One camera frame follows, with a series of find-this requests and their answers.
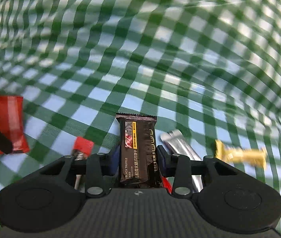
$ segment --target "tablecloth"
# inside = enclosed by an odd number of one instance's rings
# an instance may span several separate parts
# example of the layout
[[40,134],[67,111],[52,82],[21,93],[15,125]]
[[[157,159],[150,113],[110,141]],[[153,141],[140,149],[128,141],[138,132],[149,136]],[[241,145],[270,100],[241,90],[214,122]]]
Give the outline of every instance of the tablecloth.
[[109,151],[127,112],[200,156],[266,147],[265,171],[235,166],[281,194],[281,0],[0,0],[0,94],[24,97],[31,148],[0,156],[0,189],[77,136]]

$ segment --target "black snack wrapper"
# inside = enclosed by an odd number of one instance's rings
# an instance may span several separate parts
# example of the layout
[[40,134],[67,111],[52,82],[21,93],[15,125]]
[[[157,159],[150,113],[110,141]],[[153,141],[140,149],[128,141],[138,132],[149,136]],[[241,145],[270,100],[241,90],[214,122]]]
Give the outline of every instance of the black snack wrapper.
[[117,113],[120,127],[120,183],[125,187],[160,187],[156,162],[156,116]]

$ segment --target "green checkered tablecloth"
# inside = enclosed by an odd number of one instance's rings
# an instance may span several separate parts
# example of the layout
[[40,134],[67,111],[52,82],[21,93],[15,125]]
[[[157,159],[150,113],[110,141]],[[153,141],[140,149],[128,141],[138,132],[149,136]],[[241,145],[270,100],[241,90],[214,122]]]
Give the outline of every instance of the green checkered tablecloth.
[[265,171],[235,166],[281,194],[281,0],[0,0],[3,93],[24,96],[31,152],[0,156],[0,190],[77,136],[107,152],[115,113],[140,112],[200,156],[265,146]]

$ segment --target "red snack wrapper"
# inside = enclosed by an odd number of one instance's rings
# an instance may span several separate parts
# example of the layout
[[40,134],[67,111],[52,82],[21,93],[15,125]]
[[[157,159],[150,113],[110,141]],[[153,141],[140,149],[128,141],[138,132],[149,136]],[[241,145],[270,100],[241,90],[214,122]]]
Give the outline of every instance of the red snack wrapper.
[[73,150],[79,150],[81,153],[90,156],[93,146],[94,142],[86,140],[83,137],[77,137],[73,145]]
[[171,194],[171,192],[173,191],[173,187],[171,186],[170,182],[167,180],[166,177],[162,176],[162,185],[164,188],[167,189],[167,191]]
[[13,153],[29,152],[23,127],[23,97],[0,96],[0,132],[12,142]]

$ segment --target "yellow snack wrapper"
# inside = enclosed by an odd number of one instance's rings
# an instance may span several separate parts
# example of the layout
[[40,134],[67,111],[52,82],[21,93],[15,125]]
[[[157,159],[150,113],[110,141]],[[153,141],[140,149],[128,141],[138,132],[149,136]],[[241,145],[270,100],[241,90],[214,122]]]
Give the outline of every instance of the yellow snack wrapper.
[[240,147],[227,146],[222,141],[216,140],[215,157],[226,162],[245,162],[253,166],[266,169],[266,148],[242,149]]

